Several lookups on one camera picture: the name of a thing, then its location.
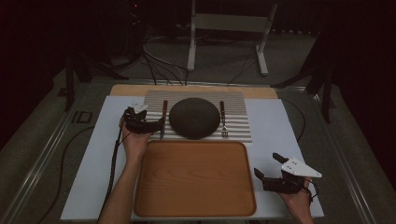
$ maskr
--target wooden cutting board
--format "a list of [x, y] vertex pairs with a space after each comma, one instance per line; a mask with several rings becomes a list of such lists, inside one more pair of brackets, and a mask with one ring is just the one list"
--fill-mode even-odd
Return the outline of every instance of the wooden cutting board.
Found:
[[140, 217], [249, 217], [256, 211], [245, 145], [151, 141], [140, 168]]

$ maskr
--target black round plate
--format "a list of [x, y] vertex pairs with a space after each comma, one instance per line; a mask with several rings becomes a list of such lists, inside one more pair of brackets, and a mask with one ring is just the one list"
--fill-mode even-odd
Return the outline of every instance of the black round plate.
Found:
[[169, 112], [172, 129], [189, 139], [201, 139], [212, 134], [220, 123], [218, 109], [201, 98], [188, 98], [177, 102]]

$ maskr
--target white tabletop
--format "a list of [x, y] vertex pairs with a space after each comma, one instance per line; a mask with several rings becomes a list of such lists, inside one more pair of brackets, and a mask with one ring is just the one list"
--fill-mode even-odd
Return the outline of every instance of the white tabletop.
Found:
[[[73, 187], [64, 206], [61, 220], [90, 221], [99, 216], [108, 185], [111, 157], [119, 132], [119, 120], [127, 106], [143, 104], [141, 96], [107, 96], [92, 138], [78, 169]], [[251, 168], [257, 211], [251, 217], [239, 219], [274, 219], [289, 217], [289, 213], [280, 197], [273, 192], [264, 191], [262, 182], [253, 174], [258, 168], [267, 177], [281, 177], [278, 161], [272, 158], [273, 152], [286, 158], [295, 157], [304, 161], [301, 150], [290, 126], [285, 108], [277, 99], [245, 99], [247, 115], [252, 134], [251, 146], [247, 154]], [[125, 155], [120, 146], [115, 182], [125, 163]], [[315, 198], [311, 204], [313, 217], [323, 217], [323, 211]], [[232, 219], [235, 217], [216, 217], [210, 219]], [[208, 218], [142, 218], [132, 214], [133, 220], [166, 219], [208, 219]]]

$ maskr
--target knife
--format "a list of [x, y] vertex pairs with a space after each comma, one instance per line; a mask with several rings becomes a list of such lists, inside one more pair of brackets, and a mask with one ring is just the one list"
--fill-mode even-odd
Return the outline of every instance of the knife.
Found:
[[163, 128], [161, 129], [161, 133], [160, 133], [160, 140], [163, 140], [163, 135], [165, 134], [165, 123], [166, 123], [166, 111], [168, 109], [168, 101], [164, 100], [163, 101]]

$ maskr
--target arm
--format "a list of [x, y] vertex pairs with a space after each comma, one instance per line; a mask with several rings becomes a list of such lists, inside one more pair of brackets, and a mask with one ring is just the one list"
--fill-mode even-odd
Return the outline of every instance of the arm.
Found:
[[116, 186], [112, 190], [99, 217], [98, 223], [130, 223], [134, 201], [134, 184], [137, 178], [140, 162], [146, 151], [151, 133], [130, 133], [122, 126], [123, 145], [126, 163]]
[[[309, 181], [305, 181], [305, 187], [308, 188]], [[314, 224], [309, 209], [309, 194], [305, 189], [301, 189], [296, 194], [279, 193], [285, 205], [288, 207], [289, 213], [297, 221], [298, 224]]]

